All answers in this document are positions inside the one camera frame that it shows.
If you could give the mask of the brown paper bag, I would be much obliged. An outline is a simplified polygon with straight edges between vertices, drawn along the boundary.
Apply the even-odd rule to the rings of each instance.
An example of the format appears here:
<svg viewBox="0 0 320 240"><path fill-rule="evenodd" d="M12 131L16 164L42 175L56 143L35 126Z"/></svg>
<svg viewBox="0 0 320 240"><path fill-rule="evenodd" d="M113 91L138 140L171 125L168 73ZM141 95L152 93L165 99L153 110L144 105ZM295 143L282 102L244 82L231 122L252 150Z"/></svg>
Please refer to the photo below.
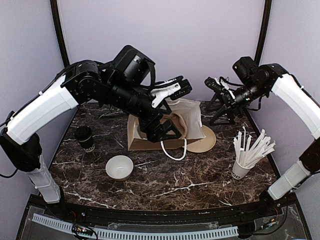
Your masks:
<svg viewBox="0 0 320 240"><path fill-rule="evenodd" d="M180 98L178 100L167 100L172 113L179 114L184 119L187 126L187 135L183 139L171 139L162 142L150 142L147 136L140 130L139 119L133 115L127 121L127 145L129 151L150 151L162 150L167 154L167 150L185 147L205 138L202 131L200 102Z"/></svg>

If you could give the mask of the black paper coffee cup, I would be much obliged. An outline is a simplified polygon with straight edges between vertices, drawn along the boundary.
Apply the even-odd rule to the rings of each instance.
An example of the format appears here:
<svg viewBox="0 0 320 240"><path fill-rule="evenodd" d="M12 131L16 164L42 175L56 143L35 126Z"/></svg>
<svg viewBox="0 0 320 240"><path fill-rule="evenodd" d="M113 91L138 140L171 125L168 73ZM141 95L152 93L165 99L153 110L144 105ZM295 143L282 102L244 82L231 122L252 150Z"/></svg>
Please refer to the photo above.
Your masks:
<svg viewBox="0 0 320 240"><path fill-rule="evenodd" d="M92 130L89 126L80 126L74 132L74 137L86 153L95 149Z"/></svg>

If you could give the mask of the black plastic cup lid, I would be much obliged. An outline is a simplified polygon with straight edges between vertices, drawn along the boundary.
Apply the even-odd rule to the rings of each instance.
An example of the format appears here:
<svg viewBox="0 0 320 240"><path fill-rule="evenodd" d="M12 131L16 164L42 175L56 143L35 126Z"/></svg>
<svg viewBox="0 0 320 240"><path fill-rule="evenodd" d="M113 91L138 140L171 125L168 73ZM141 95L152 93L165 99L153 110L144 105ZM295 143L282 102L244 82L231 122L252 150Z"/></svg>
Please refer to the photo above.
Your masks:
<svg viewBox="0 0 320 240"><path fill-rule="evenodd" d="M80 126L74 132L74 137L77 141L87 141L92 136L92 130L88 126Z"/></svg>

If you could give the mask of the brown cardboard cup carrier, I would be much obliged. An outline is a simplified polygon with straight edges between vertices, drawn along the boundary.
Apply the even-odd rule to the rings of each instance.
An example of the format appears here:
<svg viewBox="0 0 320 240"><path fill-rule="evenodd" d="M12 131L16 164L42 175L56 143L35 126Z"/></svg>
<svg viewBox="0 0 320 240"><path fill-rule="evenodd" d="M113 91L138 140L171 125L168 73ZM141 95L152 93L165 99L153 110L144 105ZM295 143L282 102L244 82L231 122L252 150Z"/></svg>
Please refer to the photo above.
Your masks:
<svg viewBox="0 0 320 240"><path fill-rule="evenodd" d="M188 133L188 127L180 114L171 113L169 115L165 115L161 120L160 123L164 124L166 120L171 119L177 130L180 132L181 136L179 139L184 139Z"/></svg>

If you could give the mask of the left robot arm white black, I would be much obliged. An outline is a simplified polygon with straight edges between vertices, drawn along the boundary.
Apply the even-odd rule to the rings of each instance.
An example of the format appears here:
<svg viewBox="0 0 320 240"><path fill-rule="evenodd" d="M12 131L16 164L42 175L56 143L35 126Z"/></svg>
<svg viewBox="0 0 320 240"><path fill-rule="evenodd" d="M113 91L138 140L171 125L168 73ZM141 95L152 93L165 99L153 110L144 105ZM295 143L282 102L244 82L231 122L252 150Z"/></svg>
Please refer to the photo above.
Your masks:
<svg viewBox="0 0 320 240"><path fill-rule="evenodd" d="M181 133L164 115L171 113L166 98L178 99L190 92L182 76L156 81L155 63L126 45L106 63L83 60L64 68L55 79L17 112L11 112L0 133L0 145L11 163L39 190L51 210L67 218L70 206L53 180L42 156L37 131L61 114L95 100L138 118L150 142L178 139Z"/></svg>

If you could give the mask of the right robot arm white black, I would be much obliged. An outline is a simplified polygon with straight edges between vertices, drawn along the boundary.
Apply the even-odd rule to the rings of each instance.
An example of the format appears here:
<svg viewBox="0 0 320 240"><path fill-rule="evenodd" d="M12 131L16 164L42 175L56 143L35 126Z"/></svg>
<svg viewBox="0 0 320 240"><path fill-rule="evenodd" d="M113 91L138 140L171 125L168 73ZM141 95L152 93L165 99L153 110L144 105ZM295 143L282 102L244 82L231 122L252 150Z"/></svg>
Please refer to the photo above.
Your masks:
<svg viewBox="0 0 320 240"><path fill-rule="evenodd" d="M242 82L237 89L229 89L230 83L223 77L208 77L204 84L214 91L212 101L220 104L211 110L215 115L210 125L220 125L218 119L226 115L226 124L232 125L235 117L251 102L273 93L284 101L308 128L313 143L303 152L278 180L266 191L273 200L279 200L320 170L320 105L304 90L296 77L277 63L258 65L251 57L241 57L232 66Z"/></svg>

